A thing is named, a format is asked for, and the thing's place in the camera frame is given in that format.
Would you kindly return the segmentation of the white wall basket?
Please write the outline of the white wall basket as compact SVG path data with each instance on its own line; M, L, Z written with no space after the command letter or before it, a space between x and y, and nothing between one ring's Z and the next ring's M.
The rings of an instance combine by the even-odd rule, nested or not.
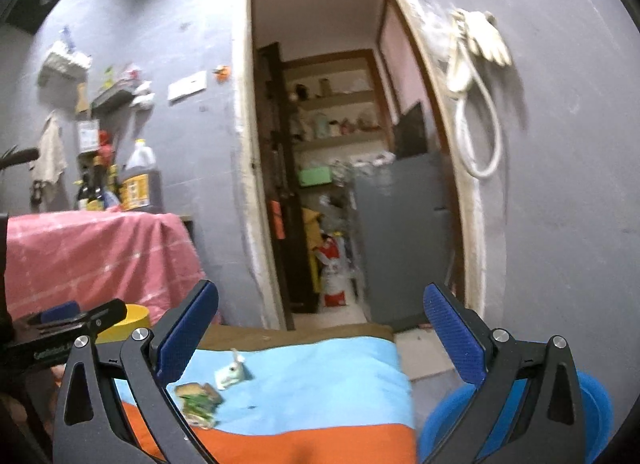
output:
M84 79L92 66L92 57L80 51L70 51L62 40L53 42L38 74L38 86L45 86L53 74L67 79Z

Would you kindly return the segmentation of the wooden storage shelf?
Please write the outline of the wooden storage shelf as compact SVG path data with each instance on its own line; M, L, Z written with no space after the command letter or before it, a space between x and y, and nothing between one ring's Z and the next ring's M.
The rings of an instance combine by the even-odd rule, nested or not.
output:
M352 161L393 148L390 103L370 49L288 60L293 152L304 164Z

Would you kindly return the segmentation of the dark sauce bottle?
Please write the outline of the dark sauce bottle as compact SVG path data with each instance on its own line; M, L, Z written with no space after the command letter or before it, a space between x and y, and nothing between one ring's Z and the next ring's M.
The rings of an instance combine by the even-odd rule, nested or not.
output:
M78 210L86 210L91 198L91 187L88 177L83 177L76 182L78 191L76 194L76 208Z

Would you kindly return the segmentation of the yellow plastic bowl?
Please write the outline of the yellow plastic bowl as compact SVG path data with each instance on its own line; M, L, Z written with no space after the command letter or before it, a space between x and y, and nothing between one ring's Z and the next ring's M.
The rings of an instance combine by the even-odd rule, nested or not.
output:
M150 311L145 306L127 303L125 319L101 332L96 337L96 342L114 343L114 341L123 341L139 327L151 327Z

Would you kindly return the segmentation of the red white rice sack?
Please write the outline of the red white rice sack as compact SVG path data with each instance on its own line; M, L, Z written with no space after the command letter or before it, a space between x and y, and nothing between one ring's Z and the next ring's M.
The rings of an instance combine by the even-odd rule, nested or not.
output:
M326 233L321 238L322 243L314 250L320 269L320 305L323 308L355 305L356 293L343 238Z

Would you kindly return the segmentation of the black monitor screen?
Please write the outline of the black monitor screen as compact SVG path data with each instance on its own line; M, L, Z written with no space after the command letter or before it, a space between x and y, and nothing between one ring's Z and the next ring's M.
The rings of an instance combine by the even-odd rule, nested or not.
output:
M417 101L394 126L394 154L397 159L404 159L427 153L423 106L421 101Z

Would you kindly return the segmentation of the grey washing machine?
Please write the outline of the grey washing machine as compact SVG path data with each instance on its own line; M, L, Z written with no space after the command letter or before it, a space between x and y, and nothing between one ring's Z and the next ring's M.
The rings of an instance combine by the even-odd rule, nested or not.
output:
M369 320L395 332L426 322L423 293L454 261L442 158L422 154L355 171L358 254Z

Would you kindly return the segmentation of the hanging beige towel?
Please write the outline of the hanging beige towel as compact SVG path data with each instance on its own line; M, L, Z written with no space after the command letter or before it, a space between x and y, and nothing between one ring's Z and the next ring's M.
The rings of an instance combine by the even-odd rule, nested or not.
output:
M58 182L67 167L62 130L55 110L50 112L44 122L37 149L39 156L30 166L30 198L34 205L39 205L42 201L51 202L55 198Z

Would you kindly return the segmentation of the white rubber gloves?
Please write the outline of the white rubber gloves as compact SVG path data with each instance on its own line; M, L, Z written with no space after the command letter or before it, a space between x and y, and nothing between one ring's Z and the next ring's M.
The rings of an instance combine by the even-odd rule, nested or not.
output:
M453 8L449 14L446 86L451 94L463 94L477 76L474 57L500 67L511 66L512 57L491 13Z

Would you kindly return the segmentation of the striped fleece table cover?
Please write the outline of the striped fleece table cover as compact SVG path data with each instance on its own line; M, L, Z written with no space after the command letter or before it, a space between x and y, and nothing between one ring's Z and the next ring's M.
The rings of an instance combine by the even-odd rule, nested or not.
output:
M214 325L180 380L215 383L235 354L245 380L194 432L221 463L416 462L411 386L387 326L280 332Z

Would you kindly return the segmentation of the pink checked cloth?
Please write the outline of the pink checked cloth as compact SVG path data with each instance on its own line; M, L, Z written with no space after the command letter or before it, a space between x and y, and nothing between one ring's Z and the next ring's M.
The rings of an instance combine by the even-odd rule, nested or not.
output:
M64 211L9 219L12 317L71 300L89 310L118 298L145 306L155 322L204 277L188 230L171 213Z

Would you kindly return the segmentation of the green leafy scrap wrapper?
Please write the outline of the green leafy scrap wrapper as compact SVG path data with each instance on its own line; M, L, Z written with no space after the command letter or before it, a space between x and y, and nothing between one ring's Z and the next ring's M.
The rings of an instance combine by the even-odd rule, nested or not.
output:
M182 384L175 387L175 395L180 412L191 427L212 429L215 426L215 413L224 399L212 385Z

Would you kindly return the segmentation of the blue plastic bucket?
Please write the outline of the blue plastic bucket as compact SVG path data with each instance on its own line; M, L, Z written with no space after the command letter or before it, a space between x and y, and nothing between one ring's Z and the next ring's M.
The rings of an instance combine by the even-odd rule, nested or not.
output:
M577 372L577 379L582 394L582 420L585 435L585 462L592 463L608 443L612 423L613 406L603 385L594 377L584 372ZM506 405L500 413L497 425L490 433L483 449L478 455L484 458L497 451L508 441L512 418L518 413L521 398L525 394L526 380L517 380L510 391ZM445 438L449 430L457 423L476 392L471 384L465 384L455 390L446 399L440 401L434 412L427 418L418 441L418 460L424 461ZM572 418L570 413L570 397L561 396L564 388L556 383L553 389L552 404L548 412L548 420L558 425L566 425Z

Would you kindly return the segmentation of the black handled cooking pot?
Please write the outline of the black handled cooking pot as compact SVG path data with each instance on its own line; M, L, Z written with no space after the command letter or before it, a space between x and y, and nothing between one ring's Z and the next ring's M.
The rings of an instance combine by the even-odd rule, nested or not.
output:
M39 158L39 150L37 147L29 147L29 149L17 150L15 147L7 150L1 155L0 170L6 170L13 166L24 165L36 161Z

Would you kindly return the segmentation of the small white green wrapper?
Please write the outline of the small white green wrapper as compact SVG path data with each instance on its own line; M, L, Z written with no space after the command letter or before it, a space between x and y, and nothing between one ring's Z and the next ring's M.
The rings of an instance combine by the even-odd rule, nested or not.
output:
M232 360L228 366L215 372L215 383L218 390L227 390L245 380L245 358L236 349L231 350L231 355Z

